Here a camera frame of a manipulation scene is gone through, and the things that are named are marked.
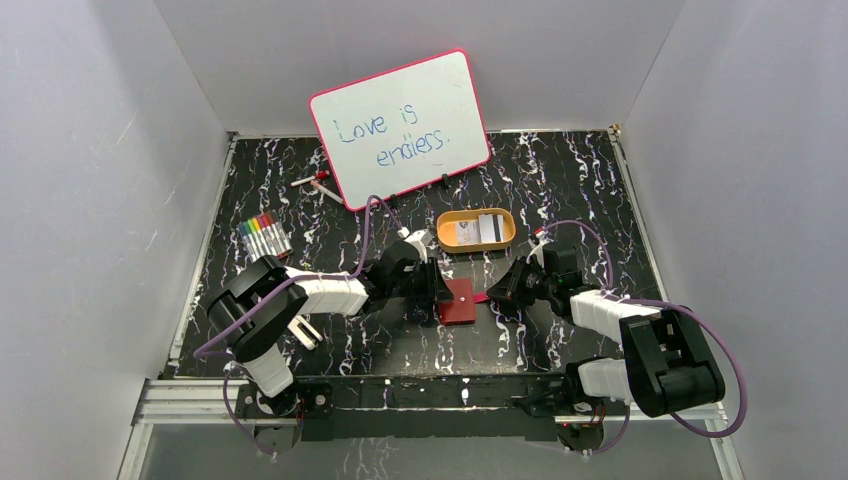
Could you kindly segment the orange oval tray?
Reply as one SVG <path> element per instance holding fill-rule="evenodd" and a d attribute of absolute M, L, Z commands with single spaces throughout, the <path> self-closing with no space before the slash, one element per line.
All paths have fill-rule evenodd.
<path fill-rule="evenodd" d="M 478 221 L 478 216 L 482 214 L 500 214 L 503 216 L 503 230 L 505 239 L 502 242 L 495 244 L 483 244 L 480 242 L 479 244 L 475 245 L 459 246 L 456 242 L 455 223 L 458 221 L 466 220 Z M 444 251 L 452 254 L 504 250 L 512 243 L 517 230 L 512 214 L 503 208 L 495 207 L 447 211 L 445 213 L 442 213 L 438 217 L 436 221 L 436 228 L 437 239 L 441 248 Z"/>

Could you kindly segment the red card holder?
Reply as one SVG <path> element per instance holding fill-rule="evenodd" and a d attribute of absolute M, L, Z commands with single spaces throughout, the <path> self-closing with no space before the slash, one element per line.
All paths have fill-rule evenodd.
<path fill-rule="evenodd" d="M 477 320 L 476 306 L 490 300 L 485 292 L 476 292 L 471 278 L 446 281 L 453 299 L 438 305 L 438 319 L 442 326 L 474 324 Z"/>

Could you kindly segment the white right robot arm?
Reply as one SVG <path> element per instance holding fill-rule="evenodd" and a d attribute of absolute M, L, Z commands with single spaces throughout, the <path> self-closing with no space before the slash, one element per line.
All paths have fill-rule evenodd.
<path fill-rule="evenodd" d="M 544 300 L 555 315 L 622 348 L 620 359 L 567 365 L 556 396 L 577 414 L 605 398 L 635 404 L 651 418 L 724 398 L 723 375 L 697 322 L 670 307 L 616 300 L 586 283 L 572 248 L 545 246 L 516 259 L 486 294 L 518 310 Z"/>

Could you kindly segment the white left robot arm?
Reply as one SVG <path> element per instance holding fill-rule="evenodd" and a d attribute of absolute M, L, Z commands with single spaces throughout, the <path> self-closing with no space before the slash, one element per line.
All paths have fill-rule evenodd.
<path fill-rule="evenodd" d="M 309 272 L 266 255 L 215 292 L 201 308 L 222 342 L 257 385 L 260 403 L 275 416 L 294 411 L 299 391 L 278 346 L 297 318 L 311 314 L 358 316 L 400 298 L 413 308 L 454 299 L 438 263 L 399 240 L 354 272 Z"/>

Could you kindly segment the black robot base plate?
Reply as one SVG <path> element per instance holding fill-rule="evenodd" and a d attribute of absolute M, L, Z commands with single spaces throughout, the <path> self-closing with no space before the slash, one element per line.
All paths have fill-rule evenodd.
<path fill-rule="evenodd" d="M 300 439 L 519 437 L 597 447 L 621 402 L 581 400 L 563 373 L 392 377 L 301 376 L 269 398 L 249 381 L 230 394 L 236 417 L 289 425 Z"/>

